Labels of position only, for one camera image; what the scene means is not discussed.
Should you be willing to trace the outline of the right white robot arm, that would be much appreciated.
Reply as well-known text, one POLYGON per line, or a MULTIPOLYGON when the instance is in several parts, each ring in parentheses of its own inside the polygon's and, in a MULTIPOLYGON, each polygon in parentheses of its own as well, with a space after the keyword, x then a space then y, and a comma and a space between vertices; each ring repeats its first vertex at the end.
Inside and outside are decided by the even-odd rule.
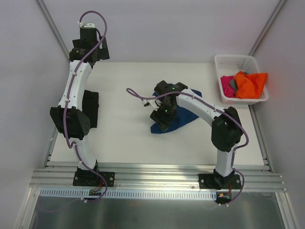
POLYGON ((233 151, 241 140, 243 131, 235 108, 217 108, 202 98, 202 93, 178 82, 170 84, 159 82, 153 95, 154 110, 150 118, 152 134, 165 134, 175 131, 190 122, 201 118, 211 127, 211 141, 217 149, 216 166, 213 176, 206 178, 208 188, 222 189, 234 177, 233 151))

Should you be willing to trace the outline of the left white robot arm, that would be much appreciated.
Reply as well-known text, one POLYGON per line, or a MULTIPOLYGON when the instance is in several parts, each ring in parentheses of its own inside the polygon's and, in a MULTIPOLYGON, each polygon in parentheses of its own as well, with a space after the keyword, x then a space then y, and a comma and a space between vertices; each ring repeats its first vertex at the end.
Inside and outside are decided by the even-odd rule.
POLYGON ((75 176, 89 185, 100 180, 97 159, 89 144, 89 132, 97 127, 99 94, 85 89, 94 65, 109 59, 105 34, 92 23, 80 23, 80 37, 72 41, 70 69, 62 98, 50 108, 51 118, 78 160, 75 176))

